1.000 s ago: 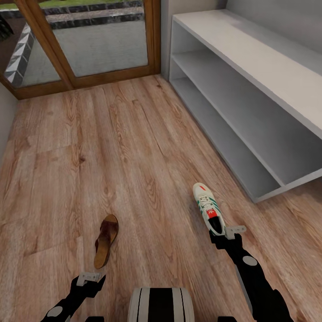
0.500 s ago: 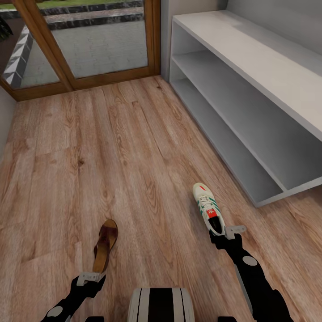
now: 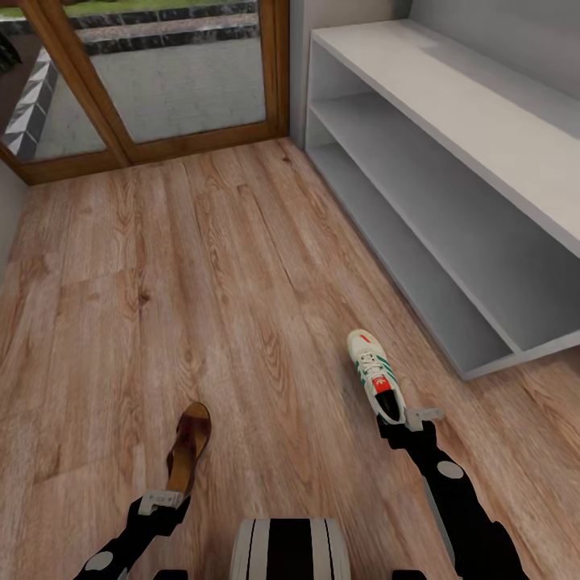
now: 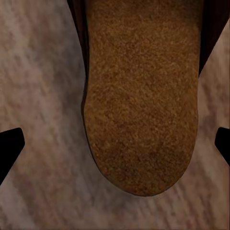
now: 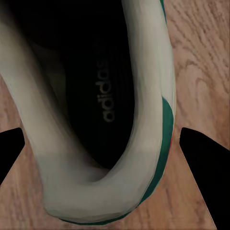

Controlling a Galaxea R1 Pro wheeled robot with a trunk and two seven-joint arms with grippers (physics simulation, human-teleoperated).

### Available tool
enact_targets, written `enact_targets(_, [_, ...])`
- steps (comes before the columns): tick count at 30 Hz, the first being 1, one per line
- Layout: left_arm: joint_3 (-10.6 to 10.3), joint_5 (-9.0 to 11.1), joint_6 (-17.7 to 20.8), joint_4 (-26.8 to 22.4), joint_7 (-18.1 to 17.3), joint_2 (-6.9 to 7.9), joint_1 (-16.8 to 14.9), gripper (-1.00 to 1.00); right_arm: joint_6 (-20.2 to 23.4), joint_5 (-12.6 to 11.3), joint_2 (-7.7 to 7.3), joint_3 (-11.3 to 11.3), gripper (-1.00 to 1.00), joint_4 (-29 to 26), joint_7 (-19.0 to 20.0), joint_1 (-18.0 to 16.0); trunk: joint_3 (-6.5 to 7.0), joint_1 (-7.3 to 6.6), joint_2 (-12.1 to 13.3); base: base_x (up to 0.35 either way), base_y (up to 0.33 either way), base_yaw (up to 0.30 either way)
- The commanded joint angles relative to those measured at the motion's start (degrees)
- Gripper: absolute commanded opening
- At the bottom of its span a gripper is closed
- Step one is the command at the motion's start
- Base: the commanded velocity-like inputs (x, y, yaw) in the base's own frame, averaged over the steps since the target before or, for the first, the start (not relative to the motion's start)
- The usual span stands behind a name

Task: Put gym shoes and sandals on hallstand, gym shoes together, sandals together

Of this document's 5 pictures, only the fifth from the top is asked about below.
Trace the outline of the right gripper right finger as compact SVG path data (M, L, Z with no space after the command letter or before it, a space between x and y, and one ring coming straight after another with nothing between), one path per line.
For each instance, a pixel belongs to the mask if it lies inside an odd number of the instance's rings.
M218 230L230 230L230 151L186 127L179 145Z

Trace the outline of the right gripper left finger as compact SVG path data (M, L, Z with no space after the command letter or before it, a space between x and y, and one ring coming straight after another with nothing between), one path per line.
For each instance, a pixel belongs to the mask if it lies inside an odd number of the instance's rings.
M0 133L0 185L25 146L20 127Z

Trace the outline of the gym shoe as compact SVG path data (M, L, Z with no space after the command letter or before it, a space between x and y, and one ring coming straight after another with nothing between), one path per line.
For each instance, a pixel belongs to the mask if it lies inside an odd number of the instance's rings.
M46 214L104 225L153 195L176 113L163 0L0 0L0 73Z

